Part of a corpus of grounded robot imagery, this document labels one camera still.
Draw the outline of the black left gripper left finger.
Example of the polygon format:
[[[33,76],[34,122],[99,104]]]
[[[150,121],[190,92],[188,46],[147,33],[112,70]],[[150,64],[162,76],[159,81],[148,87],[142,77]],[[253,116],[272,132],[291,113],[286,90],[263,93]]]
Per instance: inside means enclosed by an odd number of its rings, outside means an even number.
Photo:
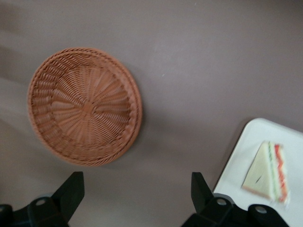
[[[67,227],[84,198],[83,172],[74,172],[50,197],[40,197],[27,207],[32,227]]]

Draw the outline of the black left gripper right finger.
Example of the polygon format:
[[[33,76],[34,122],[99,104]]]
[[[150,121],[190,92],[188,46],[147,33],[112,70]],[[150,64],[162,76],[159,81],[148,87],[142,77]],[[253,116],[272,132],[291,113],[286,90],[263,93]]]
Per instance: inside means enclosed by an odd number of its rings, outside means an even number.
[[[183,227],[235,227],[232,220],[232,202],[225,197],[216,197],[200,172],[191,175],[191,199],[196,212]]]

